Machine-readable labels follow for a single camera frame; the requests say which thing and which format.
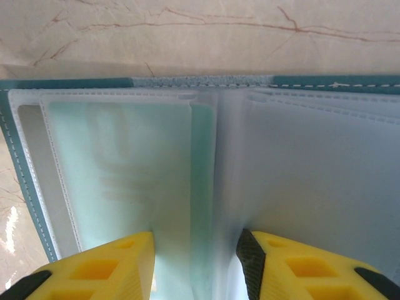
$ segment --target beige marble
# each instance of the beige marble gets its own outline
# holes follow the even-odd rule
[[[397,0],[2,0],[0,78],[398,73]],[[0,290],[46,262],[0,140]]]
[[[0,293],[47,262],[0,134]]]

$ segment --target marble surface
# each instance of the marble surface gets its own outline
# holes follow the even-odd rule
[[[398,73],[400,1],[2,0],[0,79]],[[0,291],[46,263],[0,140]]]

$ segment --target yellow plastic part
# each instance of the yellow plastic part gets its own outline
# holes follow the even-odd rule
[[[52,275],[29,300],[148,300],[154,271],[151,232],[140,232],[38,269]]]
[[[260,300],[387,300],[354,271],[378,272],[364,262],[264,232],[252,234],[266,253]]]

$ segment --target plastic page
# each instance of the plastic page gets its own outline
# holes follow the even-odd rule
[[[211,297],[215,116],[189,95],[41,101],[81,249],[151,230],[151,299]]]
[[[343,99],[323,105],[271,93],[250,92],[246,99],[229,94],[219,110],[219,124],[225,123],[218,129],[216,162],[216,201],[224,212],[219,222],[220,295],[226,287],[226,299],[242,299],[232,296],[238,292],[229,294],[243,289],[234,255],[242,228],[366,261],[396,280],[398,102],[370,107],[387,113],[384,106],[389,106],[392,117],[387,117],[359,112]]]

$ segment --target black rubber pad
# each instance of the black rubber pad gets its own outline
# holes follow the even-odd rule
[[[248,229],[243,229],[236,254],[242,264],[249,300],[259,300],[266,253]]]
[[[40,271],[26,276],[2,293],[0,300],[25,300],[50,276],[50,271]]]
[[[354,269],[365,281],[372,285],[377,291],[389,300],[400,300],[400,287],[385,275],[357,267]]]

